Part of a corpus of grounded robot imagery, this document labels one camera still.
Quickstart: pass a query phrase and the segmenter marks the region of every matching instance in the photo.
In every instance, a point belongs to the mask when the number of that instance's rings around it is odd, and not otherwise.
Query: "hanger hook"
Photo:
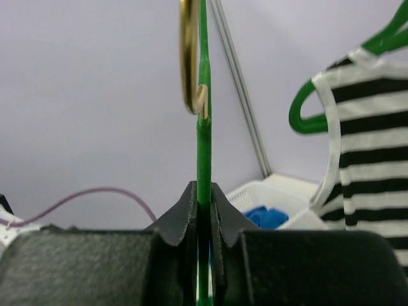
[[[196,81],[198,9],[198,0],[180,0],[180,72],[187,110],[207,119],[208,88],[201,84],[197,89]]]

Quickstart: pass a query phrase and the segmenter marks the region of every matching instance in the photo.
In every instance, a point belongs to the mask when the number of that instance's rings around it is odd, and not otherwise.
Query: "black plastic part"
[[[373,233],[264,231],[213,184],[214,305],[408,305],[388,243]]]
[[[47,227],[20,235],[0,261],[1,305],[196,303],[195,183],[143,231]]]
[[[263,231],[217,184],[210,206],[214,305],[408,305],[388,243],[372,233]],[[196,303],[196,184],[143,231],[20,235],[0,261],[1,305]]]
[[[10,204],[7,202],[7,199],[6,199],[6,197],[5,197],[3,194],[0,194],[0,205],[3,206],[4,209],[5,209],[8,213],[14,215],[13,210],[12,210],[11,207],[10,207]]]

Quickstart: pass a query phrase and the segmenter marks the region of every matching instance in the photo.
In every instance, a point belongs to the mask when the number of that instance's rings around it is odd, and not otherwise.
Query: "striped shirt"
[[[312,82],[330,139],[312,209],[331,229],[384,236],[408,275],[408,65],[357,48]]]

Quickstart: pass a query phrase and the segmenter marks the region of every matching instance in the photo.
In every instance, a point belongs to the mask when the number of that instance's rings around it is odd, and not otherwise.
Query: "white wall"
[[[181,100],[177,0],[0,2],[0,193],[21,217],[94,186],[161,215],[196,175],[195,118]],[[260,179],[210,10],[214,175]],[[75,200],[44,222],[141,228],[131,200]]]
[[[298,89],[380,31],[402,0],[220,0],[273,171],[319,182],[328,160],[327,135],[289,126]],[[408,52],[399,54],[408,61]],[[316,94],[302,115],[321,113]]]

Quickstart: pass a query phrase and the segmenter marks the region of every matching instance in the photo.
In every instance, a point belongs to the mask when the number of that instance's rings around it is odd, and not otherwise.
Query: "green hanger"
[[[408,0],[404,0],[392,21],[379,33],[362,44],[362,48],[375,54],[381,55],[408,45],[408,38],[404,34],[406,30],[399,30],[408,21]],[[314,134],[327,132],[327,120],[325,114],[315,115],[303,119],[300,110],[306,99],[315,91],[312,80],[306,82],[296,94],[289,110],[289,124],[296,132],[301,134]]]
[[[196,89],[197,25],[200,41]],[[212,305],[208,296],[211,184],[211,69],[208,55],[206,0],[180,0],[180,70],[187,110],[197,119],[198,297],[199,305]]]

